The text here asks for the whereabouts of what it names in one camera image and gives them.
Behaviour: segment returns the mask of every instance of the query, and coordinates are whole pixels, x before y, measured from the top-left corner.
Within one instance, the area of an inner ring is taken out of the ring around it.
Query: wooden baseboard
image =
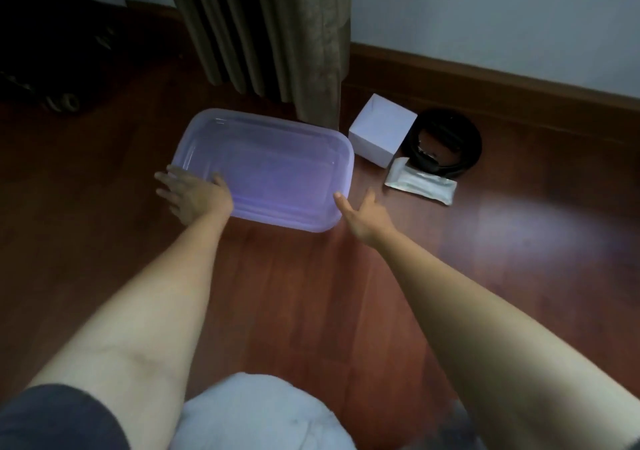
[[[640,147],[640,99],[363,44],[347,84]]]

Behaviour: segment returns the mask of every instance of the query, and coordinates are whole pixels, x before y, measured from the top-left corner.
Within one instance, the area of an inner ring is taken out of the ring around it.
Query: white packet
[[[451,205],[453,193],[456,191],[458,183],[452,179],[444,179],[409,167],[406,164],[407,160],[409,160],[408,157],[394,160],[385,185],[399,191],[412,192],[429,199],[435,199],[444,205]]]

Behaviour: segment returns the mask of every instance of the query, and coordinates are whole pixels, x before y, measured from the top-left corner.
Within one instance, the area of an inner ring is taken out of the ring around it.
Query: left hand
[[[154,177],[169,190],[157,189],[156,194],[171,203],[169,209],[182,224],[188,226],[205,214],[219,217],[222,224],[226,224],[234,202],[219,174],[213,174],[212,182],[207,182],[175,165],[168,165],[166,169],[171,175],[156,172]]]

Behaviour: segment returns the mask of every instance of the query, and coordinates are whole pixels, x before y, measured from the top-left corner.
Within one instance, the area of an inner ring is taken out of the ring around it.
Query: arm
[[[116,416],[132,448],[167,448],[184,402],[218,240],[233,210],[219,177],[169,166],[158,195],[188,228],[108,300],[30,386],[82,389]]]
[[[396,231],[369,190],[336,204],[393,271],[422,331],[491,448],[624,450],[640,401],[576,350]]]

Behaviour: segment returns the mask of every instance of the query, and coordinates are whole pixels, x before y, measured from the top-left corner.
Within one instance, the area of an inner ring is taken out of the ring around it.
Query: black belt
[[[427,131],[453,153],[460,153],[460,161],[452,165],[440,165],[420,148],[420,132]],[[412,165],[420,170],[441,177],[456,177],[473,167],[482,153],[482,138],[476,126],[465,116],[443,108],[423,111],[413,122],[402,143],[402,150]]]

